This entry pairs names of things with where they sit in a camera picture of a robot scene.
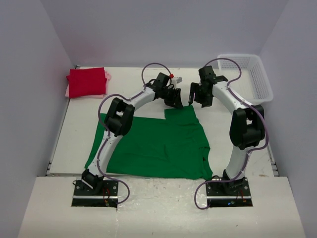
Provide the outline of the green t shirt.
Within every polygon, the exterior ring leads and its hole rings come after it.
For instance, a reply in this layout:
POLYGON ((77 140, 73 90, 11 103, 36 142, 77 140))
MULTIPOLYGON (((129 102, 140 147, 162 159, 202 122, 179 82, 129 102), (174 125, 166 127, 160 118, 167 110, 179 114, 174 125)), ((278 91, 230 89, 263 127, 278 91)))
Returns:
POLYGON ((192 106, 166 109, 163 119, 134 117, 103 172, 166 179, 212 177, 210 145, 192 106))

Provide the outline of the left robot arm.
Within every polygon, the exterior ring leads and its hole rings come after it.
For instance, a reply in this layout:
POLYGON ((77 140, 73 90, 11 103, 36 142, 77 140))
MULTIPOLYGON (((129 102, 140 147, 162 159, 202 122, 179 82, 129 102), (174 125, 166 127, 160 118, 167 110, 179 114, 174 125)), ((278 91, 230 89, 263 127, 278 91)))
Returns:
POLYGON ((125 98, 119 94, 106 97, 114 97, 106 117, 101 118, 101 107, 98 109, 99 123, 105 132, 100 146, 93 160, 88 164, 82 173, 82 182, 85 188, 92 195, 97 195, 102 191, 105 169, 109 160, 119 143, 131 129, 134 113, 147 103, 155 99, 163 99, 167 106, 182 108, 180 98, 181 89, 177 87, 182 82, 181 77, 172 78, 171 76, 159 73, 156 79, 148 82, 142 90, 130 98, 125 98))

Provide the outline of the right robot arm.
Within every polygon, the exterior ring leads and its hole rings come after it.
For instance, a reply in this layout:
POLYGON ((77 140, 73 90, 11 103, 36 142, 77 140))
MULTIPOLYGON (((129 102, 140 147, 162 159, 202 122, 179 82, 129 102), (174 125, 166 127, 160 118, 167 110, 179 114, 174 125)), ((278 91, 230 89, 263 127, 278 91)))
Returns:
POLYGON ((222 178, 213 184, 213 188, 221 189, 232 195, 245 181, 245 170, 251 153, 265 137, 264 109, 260 105, 253 106, 231 89, 228 79, 217 76, 211 66, 199 69, 200 82, 192 82, 188 103, 210 107, 217 98, 232 115, 229 137, 233 144, 230 161, 223 171, 222 178))

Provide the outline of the white plastic basket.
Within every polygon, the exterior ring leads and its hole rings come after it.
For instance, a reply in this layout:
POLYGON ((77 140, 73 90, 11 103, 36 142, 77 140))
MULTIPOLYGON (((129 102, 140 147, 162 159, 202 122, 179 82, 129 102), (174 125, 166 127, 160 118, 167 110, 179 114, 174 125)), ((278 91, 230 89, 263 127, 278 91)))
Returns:
POLYGON ((221 54, 218 63, 219 73, 228 80, 239 76, 235 61, 242 70, 240 79, 232 82, 230 86, 248 102, 258 105, 273 100, 273 92, 267 73, 259 56, 251 54, 221 54))

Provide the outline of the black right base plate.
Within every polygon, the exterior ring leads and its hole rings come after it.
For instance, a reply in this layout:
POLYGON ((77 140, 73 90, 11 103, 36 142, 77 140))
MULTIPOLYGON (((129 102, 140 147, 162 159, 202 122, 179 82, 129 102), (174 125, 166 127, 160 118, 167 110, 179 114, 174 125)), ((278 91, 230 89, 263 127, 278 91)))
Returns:
POLYGON ((209 208, 252 207, 252 197, 247 178, 230 183, 211 182, 206 184, 209 208))

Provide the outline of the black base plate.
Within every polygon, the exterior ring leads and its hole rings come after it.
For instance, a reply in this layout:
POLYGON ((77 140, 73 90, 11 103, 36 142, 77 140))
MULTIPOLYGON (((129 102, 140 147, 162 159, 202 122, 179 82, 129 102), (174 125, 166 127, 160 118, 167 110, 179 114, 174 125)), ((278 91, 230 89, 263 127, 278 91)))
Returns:
POLYGON ((84 184, 80 179, 73 181, 74 192, 72 207, 107 207, 118 206, 118 182, 102 180, 95 189, 84 184))
POLYGON ((230 183, 211 182, 206 184, 209 208, 252 207, 252 197, 247 178, 230 183))

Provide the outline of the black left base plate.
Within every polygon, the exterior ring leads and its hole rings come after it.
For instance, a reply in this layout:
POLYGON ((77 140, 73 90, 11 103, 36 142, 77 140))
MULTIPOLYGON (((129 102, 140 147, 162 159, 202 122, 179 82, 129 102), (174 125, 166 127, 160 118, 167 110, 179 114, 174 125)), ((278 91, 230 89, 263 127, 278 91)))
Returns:
POLYGON ((118 206, 118 182, 102 180, 95 189, 84 184, 80 179, 73 181, 74 192, 72 207, 107 207, 118 206))

